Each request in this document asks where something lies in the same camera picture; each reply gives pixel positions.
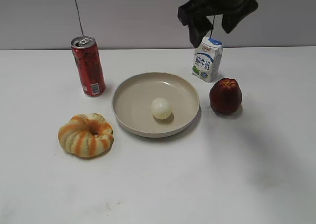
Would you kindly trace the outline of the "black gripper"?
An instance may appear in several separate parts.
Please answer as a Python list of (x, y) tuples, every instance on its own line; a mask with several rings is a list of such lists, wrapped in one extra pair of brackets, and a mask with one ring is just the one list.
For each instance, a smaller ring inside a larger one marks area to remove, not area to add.
[(224, 14), (222, 28), (229, 34), (245, 17), (256, 11), (258, 6), (256, 0), (189, 0), (178, 7), (177, 17), (183, 26), (188, 27), (192, 46), (198, 47), (205, 35), (213, 30), (208, 16)]

